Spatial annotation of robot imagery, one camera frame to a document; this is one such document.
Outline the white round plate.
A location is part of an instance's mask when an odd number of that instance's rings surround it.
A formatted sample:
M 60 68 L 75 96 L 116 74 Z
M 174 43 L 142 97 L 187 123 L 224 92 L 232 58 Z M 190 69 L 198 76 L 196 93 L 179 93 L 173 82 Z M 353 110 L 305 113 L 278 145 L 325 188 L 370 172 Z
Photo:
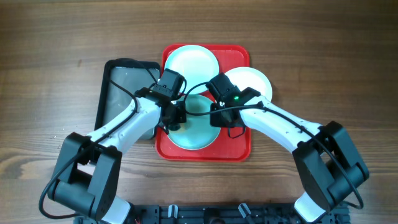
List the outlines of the white round plate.
M 250 87 L 260 92 L 268 101 L 272 101 L 271 82 L 261 71 L 252 67 L 237 67 L 228 70 L 225 75 L 241 91 Z

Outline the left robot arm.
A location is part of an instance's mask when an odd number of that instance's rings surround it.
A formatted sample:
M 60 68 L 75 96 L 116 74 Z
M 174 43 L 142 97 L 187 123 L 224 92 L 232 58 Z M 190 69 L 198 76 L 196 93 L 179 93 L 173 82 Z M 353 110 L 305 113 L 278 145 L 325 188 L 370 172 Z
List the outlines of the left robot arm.
M 146 131 L 175 120 L 177 107 L 173 102 L 179 95 L 179 87 L 142 88 L 122 112 L 101 128 L 86 136 L 69 134 L 52 178 L 40 196 L 41 214 L 60 219 L 45 211 L 44 200 L 49 198 L 73 210 L 72 214 L 62 215 L 63 219 L 126 223 L 132 205 L 116 195 L 122 156 Z

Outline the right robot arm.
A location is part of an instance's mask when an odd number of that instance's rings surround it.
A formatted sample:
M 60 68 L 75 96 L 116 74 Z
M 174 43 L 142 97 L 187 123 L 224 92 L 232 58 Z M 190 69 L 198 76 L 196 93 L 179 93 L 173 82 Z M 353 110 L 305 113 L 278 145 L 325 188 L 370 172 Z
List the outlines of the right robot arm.
M 206 87 L 215 99 L 212 126 L 257 130 L 293 155 L 304 188 L 294 209 L 307 223 L 349 204 L 350 194 L 358 200 L 354 207 L 363 208 L 357 188 L 369 179 L 369 169 L 341 124 L 322 126 L 272 104 L 271 83 L 261 73 L 220 73 Z

